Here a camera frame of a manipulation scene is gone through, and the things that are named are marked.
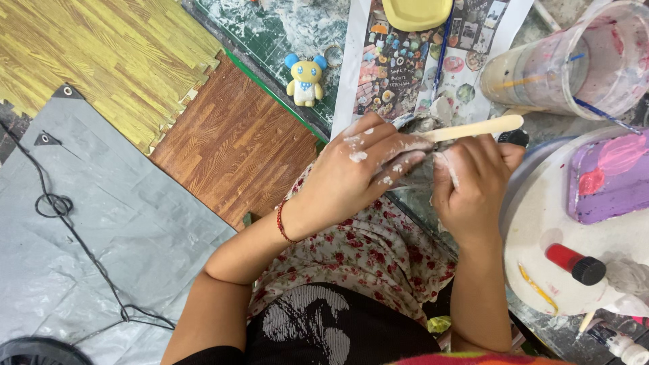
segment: red string bracelet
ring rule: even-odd
[[[286,233],[284,233],[284,226],[282,225],[282,219],[281,219],[281,217],[282,217],[282,208],[284,208],[284,203],[286,203],[287,200],[288,199],[284,198],[284,200],[280,204],[279,208],[277,208],[277,229],[280,230],[280,233],[282,234],[284,239],[286,239],[288,242],[291,242],[292,244],[296,244],[296,243],[298,243],[298,241],[293,241],[292,239],[288,238],[286,236]]]

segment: floral skirt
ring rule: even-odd
[[[313,163],[287,195],[302,186]],[[421,303],[435,301],[455,262],[386,197],[289,246],[256,282],[248,317],[296,286],[326,282],[374,298],[426,326]]]

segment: black cable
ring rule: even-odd
[[[72,211],[72,208],[74,207],[74,205],[72,203],[72,200],[70,200],[70,198],[67,198],[67,197],[61,197],[61,196],[58,196],[56,194],[52,194],[52,193],[47,192],[47,188],[45,187],[45,177],[43,176],[43,169],[40,167],[40,165],[38,164],[36,159],[34,157],[32,157],[32,155],[30,155],[29,152],[20,144],[20,142],[18,140],[18,137],[16,135],[14,135],[2,121],[0,121],[0,125],[2,125],[2,128],[5,130],[7,135],[9,135],[9,137],[14,141],[14,143],[16,144],[16,147],[18,147],[18,149],[23,153],[23,155],[25,155],[25,157],[27,157],[32,162],[32,164],[36,168],[36,171],[38,172],[38,177],[40,178],[41,189],[43,190],[43,195],[38,197],[38,199],[36,200],[36,202],[34,204],[34,208],[36,209],[36,213],[38,213],[39,215],[41,215],[41,216],[43,216],[45,218],[59,218],[63,222],[63,224],[66,225],[67,229],[77,239],[77,242],[81,245],[81,248],[83,248],[84,252],[88,256],[90,261],[92,261],[92,263],[95,265],[95,267],[97,268],[97,270],[99,271],[101,276],[104,278],[104,280],[106,281],[106,283],[110,287],[110,290],[113,292],[113,295],[115,296],[115,299],[117,300],[117,303],[119,304],[119,307],[120,307],[119,315],[122,318],[121,321],[117,321],[117,322],[109,325],[108,327],[100,329],[99,331],[94,332],[94,333],[90,334],[89,336],[82,338],[81,340],[77,341],[76,343],[79,343],[79,342],[81,342],[83,340],[86,340],[86,339],[88,339],[88,338],[90,338],[90,337],[92,337],[92,336],[94,336],[94,335],[96,335],[98,333],[101,333],[101,332],[103,332],[103,331],[105,331],[105,330],[107,330],[107,329],[109,329],[109,328],[111,328],[111,327],[113,327],[115,325],[123,323],[123,322],[144,323],[144,324],[147,324],[147,325],[153,325],[153,326],[156,326],[156,327],[161,327],[161,328],[169,329],[169,330],[172,330],[172,331],[174,329],[176,329],[176,326],[170,320],[168,320],[167,318],[165,318],[163,316],[158,316],[156,314],[148,313],[148,312],[144,311],[143,309],[141,309],[140,307],[138,307],[136,305],[133,305],[133,304],[124,305],[122,303],[122,301],[120,300],[120,298],[119,298],[119,296],[117,294],[117,289],[115,288],[115,284],[113,284],[113,282],[108,277],[108,272],[106,272],[106,269],[103,268],[101,263],[97,260],[97,258],[95,258],[95,255],[88,249],[88,246],[86,246],[86,243],[83,242],[81,237],[77,234],[75,229],[72,227],[72,222],[70,220],[70,217],[68,216],[68,214]],[[47,201],[47,203],[52,208],[52,210],[55,212],[55,214],[50,215],[50,214],[45,214],[45,213],[40,211],[40,209],[38,208],[38,205],[41,203],[41,201],[43,199],[45,199]],[[137,310],[138,312],[144,314],[147,317],[163,321],[166,324],[168,324],[169,326],[159,325],[157,323],[147,322],[147,321],[140,321],[140,320],[136,320],[134,318],[131,318],[129,316],[129,313],[127,312],[127,308],[132,308],[132,309]]]

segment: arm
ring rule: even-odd
[[[520,146],[496,145],[483,134],[460,138],[435,156],[434,206],[459,245],[450,304],[453,351],[511,348],[498,213],[524,152]]]
[[[361,118],[325,147],[302,190],[286,202],[284,232],[302,240],[351,217],[390,187],[384,181],[396,181],[422,160],[421,149],[430,148],[430,142],[399,134],[377,114]],[[394,169],[395,164],[402,169]],[[214,346],[245,350],[251,284],[290,245],[276,217],[276,212],[263,217],[212,254],[191,287],[161,365]]]
[[[293,96],[295,94],[295,80],[291,80],[286,86],[286,93],[288,96]]]
[[[318,100],[322,100],[323,95],[324,95],[323,87],[320,86],[320,84],[318,82],[316,82],[315,83],[315,98],[318,99]]]

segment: hand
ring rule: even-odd
[[[398,133],[378,114],[360,118],[325,147],[302,190],[284,205],[286,235],[300,240],[353,216],[431,148],[433,143]]]
[[[464,137],[435,154],[432,203],[458,245],[498,238],[498,215],[511,174],[525,148],[496,144],[490,134]]]

